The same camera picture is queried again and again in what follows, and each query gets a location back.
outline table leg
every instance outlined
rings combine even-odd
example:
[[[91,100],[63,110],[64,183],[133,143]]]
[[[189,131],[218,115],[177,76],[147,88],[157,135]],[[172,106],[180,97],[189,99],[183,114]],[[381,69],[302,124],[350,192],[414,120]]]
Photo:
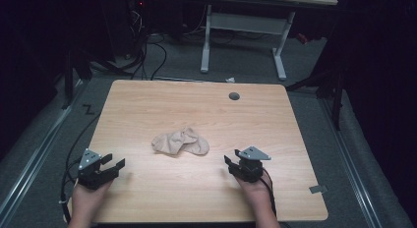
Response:
[[[209,32],[211,27],[211,5],[208,5],[208,14],[206,20],[206,39],[203,47],[202,67],[201,72],[207,73],[209,71]]]
[[[288,36],[289,30],[291,29],[292,22],[294,20],[295,12],[291,12],[288,16],[288,19],[285,23],[279,44],[277,48],[272,49],[273,54],[273,60],[275,61],[276,71],[278,72],[278,78],[281,81],[286,80],[285,70],[284,66],[282,65],[282,59],[281,59],[281,52],[285,44],[285,40]]]

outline crumpled cloth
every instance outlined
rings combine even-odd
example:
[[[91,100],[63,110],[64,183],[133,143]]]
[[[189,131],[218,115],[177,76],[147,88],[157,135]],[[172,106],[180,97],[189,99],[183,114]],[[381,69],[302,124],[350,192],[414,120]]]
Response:
[[[179,150],[188,151],[196,155],[209,152],[209,143],[197,135],[193,129],[186,127],[178,132],[161,134],[152,140],[152,148],[168,154],[177,154]]]

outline hand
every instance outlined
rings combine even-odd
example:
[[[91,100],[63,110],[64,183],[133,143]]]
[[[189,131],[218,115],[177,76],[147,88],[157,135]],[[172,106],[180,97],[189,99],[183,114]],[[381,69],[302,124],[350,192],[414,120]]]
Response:
[[[249,183],[237,177],[235,178],[236,181],[239,183],[240,187],[242,187],[246,201],[253,209],[256,209],[259,206],[271,207],[269,190],[266,187],[266,185],[261,182],[261,180],[255,183]],[[270,188],[272,188],[272,181],[270,180],[270,177],[266,172],[264,172],[261,178],[268,184]]]
[[[272,211],[269,190],[267,186],[261,180],[255,183],[249,183],[237,177],[235,178],[240,187],[242,187],[246,201],[255,213],[257,228],[279,228],[279,223]],[[270,177],[266,171],[264,171],[264,174],[261,178],[272,189],[272,181],[270,180]]]
[[[99,207],[104,201],[104,196],[113,181],[107,182],[96,191],[87,189],[82,185],[77,185],[73,191],[73,213],[68,227],[90,228]]]

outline wooden table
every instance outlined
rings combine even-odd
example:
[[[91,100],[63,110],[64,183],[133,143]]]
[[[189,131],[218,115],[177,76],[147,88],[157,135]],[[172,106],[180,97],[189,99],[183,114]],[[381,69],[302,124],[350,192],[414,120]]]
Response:
[[[231,100],[237,92],[239,100]],[[191,127],[205,138],[204,156],[156,153],[154,137]],[[328,212],[291,104],[282,85],[116,81],[89,148],[126,158],[96,222],[253,221],[223,155],[255,146],[264,161],[281,221],[324,220]]]

